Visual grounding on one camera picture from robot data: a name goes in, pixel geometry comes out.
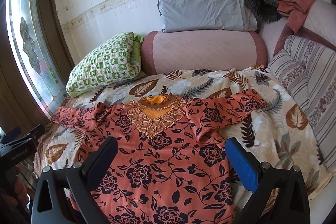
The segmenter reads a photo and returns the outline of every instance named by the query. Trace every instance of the gray pillow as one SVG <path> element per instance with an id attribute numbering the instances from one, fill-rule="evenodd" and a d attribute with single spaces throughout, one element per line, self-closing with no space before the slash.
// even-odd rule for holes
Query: gray pillow
<path id="1" fill-rule="evenodd" d="M 157 7 L 163 32 L 257 30 L 257 21 L 244 0 L 159 0 Z"/>

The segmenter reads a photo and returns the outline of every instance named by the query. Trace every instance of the striped cushion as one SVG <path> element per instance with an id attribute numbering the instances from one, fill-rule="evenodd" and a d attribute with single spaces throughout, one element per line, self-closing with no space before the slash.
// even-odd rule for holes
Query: striped cushion
<path id="1" fill-rule="evenodd" d="M 269 69 L 305 112 L 326 167 L 336 172 L 336 53 L 291 35 Z"/>

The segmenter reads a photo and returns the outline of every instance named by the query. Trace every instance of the green checkered pillow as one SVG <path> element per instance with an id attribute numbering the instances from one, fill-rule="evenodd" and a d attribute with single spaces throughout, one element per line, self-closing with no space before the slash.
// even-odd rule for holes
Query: green checkered pillow
<path id="1" fill-rule="evenodd" d="M 136 77 L 141 69 L 140 42 L 134 33 L 124 32 L 95 48 L 70 73 L 69 95 Z"/>

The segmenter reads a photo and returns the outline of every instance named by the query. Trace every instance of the stained glass window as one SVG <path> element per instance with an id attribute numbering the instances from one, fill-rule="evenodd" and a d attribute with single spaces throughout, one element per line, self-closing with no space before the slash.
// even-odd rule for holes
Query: stained glass window
<path id="1" fill-rule="evenodd" d="M 36 0 L 6 0 L 6 20 L 21 76 L 37 104 L 50 118 L 67 93 L 46 47 Z"/>

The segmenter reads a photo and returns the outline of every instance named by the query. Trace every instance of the metal screw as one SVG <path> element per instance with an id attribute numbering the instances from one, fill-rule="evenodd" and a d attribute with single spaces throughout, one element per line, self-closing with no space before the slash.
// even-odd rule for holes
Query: metal screw
<path id="1" fill-rule="evenodd" d="M 271 167 L 271 165 L 270 165 L 268 162 L 266 162 L 266 161 L 262 162 L 262 163 L 261 163 L 261 166 L 262 166 L 263 168 L 265 168 L 265 169 L 268 169 L 268 168 Z"/>
<path id="2" fill-rule="evenodd" d="M 47 172 L 50 171 L 50 169 L 51 169 L 51 167 L 49 165 L 47 165 L 47 166 L 43 167 L 42 171 L 47 173 Z"/>
<path id="3" fill-rule="evenodd" d="M 80 167 L 82 167 L 82 163 L 80 161 L 77 161 L 72 165 L 72 167 L 73 168 L 80 168 Z"/>
<path id="4" fill-rule="evenodd" d="M 300 170 L 301 170 L 298 165 L 294 165 L 293 169 L 294 169 L 295 172 L 300 172 Z"/>

